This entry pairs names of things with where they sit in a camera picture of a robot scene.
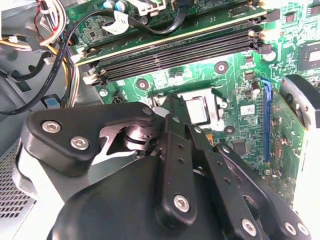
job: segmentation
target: black plastic bracket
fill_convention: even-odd
[[[108,138],[111,146],[116,136],[129,126],[150,126],[154,112],[142,103],[99,105],[81,108],[62,108],[32,113],[23,126],[21,140],[26,151],[61,174],[86,174],[101,151],[100,138]],[[49,133],[43,129],[47,121],[58,123],[61,130]],[[71,140],[88,140],[86,150],[72,147]]]
[[[261,222],[261,229],[270,239],[311,240],[309,231],[291,208],[256,174],[233,149],[218,144],[214,151],[221,154],[242,196],[258,214],[256,220]]]
[[[213,152],[205,133],[197,126],[189,127],[193,142],[194,167],[201,169],[208,179],[213,204],[227,239],[263,239],[250,209],[238,190],[237,183],[224,158]]]
[[[191,226],[198,212],[192,148],[185,123],[178,117],[166,116],[165,134],[152,155],[162,159],[155,201],[157,219],[169,230]]]

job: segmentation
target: white label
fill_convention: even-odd
[[[126,85],[124,80],[117,81],[116,84],[118,84],[119,87],[123,87]]]
[[[256,113],[256,106],[255,105],[242,106],[240,111],[241,111],[241,116],[254,115]]]
[[[114,11],[115,22],[111,26],[103,26],[102,29],[113,35],[124,34],[129,29],[129,16],[120,11]]]
[[[316,62],[320,60],[320,51],[310,53],[309,62]]]

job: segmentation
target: sticker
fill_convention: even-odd
[[[120,11],[114,11],[115,22],[110,26],[103,26],[102,29],[113,34],[124,34],[129,29],[129,16]]]
[[[240,111],[241,111],[241,116],[254,115],[256,113],[256,106],[255,105],[242,106]]]
[[[117,81],[116,84],[118,84],[119,87],[123,87],[126,85],[124,80]]]

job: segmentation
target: white connector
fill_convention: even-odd
[[[151,17],[158,16],[159,12],[167,9],[168,5],[167,0],[162,0],[161,4],[155,3],[154,5],[139,0],[128,0],[128,2],[138,9],[140,16],[147,16],[150,14]]]

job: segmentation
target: black cable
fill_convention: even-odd
[[[170,34],[173,34],[175,31],[179,29],[179,27],[184,23],[189,8],[187,6],[179,7],[176,18],[171,26],[169,26],[167,29],[162,31],[156,31],[152,28],[143,25],[138,20],[134,19],[133,17],[128,18],[128,23],[130,26],[134,27],[135,29],[140,30],[141,32],[144,32],[149,35],[162,37],[162,36],[168,36]]]
[[[130,26],[134,27],[134,28],[138,28],[139,30],[148,33],[150,35],[153,36],[167,36],[172,34],[173,32],[175,32],[180,25],[183,23],[183,21],[186,18],[187,12],[188,12],[188,7],[187,6],[182,6],[178,9],[178,14],[177,17],[174,21],[174,23],[167,28],[166,30],[162,30],[162,31],[155,31],[147,26],[144,26],[142,23],[140,23],[139,21],[137,21],[136,19],[134,19],[133,17],[128,17],[128,23]],[[75,31],[77,30],[77,28],[83,23],[85,22],[87,19],[94,17],[94,16],[105,16],[105,17],[110,17],[110,18],[115,18],[115,12],[113,10],[97,10],[94,11],[92,13],[90,13],[89,15],[85,16],[83,19],[81,19],[80,21],[78,21],[68,32],[67,36],[64,38],[64,40],[61,42],[60,45],[60,49],[58,52],[58,55],[56,56],[55,62],[53,64],[53,67],[49,73],[48,78],[46,79],[46,81],[44,82],[43,87],[40,89],[40,91],[37,93],[37,95],[26,105],[24,105],[23,107],[14,110],[14,111],[2,111],[0,112],[0,114],[2,115],[7,115],[7,116],[13,116],[13,115],[19,115],[22,113],[25,113],[27,111],[29,111],[30,109],[32,109],[35,105],[37,105],[41,99],[45,96],[45,94],[48,92],[49,88],[51,87],[51,85],[54,83],[58,72],[62,66],[62,62],[64,60],[64,56],[66,55],[67,52],[67,48],[68,48],[68,43],[71,40],[73,34],[75,33]]]
[[[17,81],[17,82],[23,82],[23,81],[27,81],[30,79],[33,79],[35,76],[37,76],[42,69],[44,69],[46,63],[45,63],[45,59],[49,58],[51,56],[51,54],[49,52],[45,52],[41,55],[41,58],[38,62],[38,64],[36,65],[36,67],[34,68],[34,70],[27,74],[27,75],[20,75],[18,72],[14,71],[11,76]],[[3,71],[0,70],[0,76],[4,77],[4,78],[9,78],[8,74],[4,73]]]

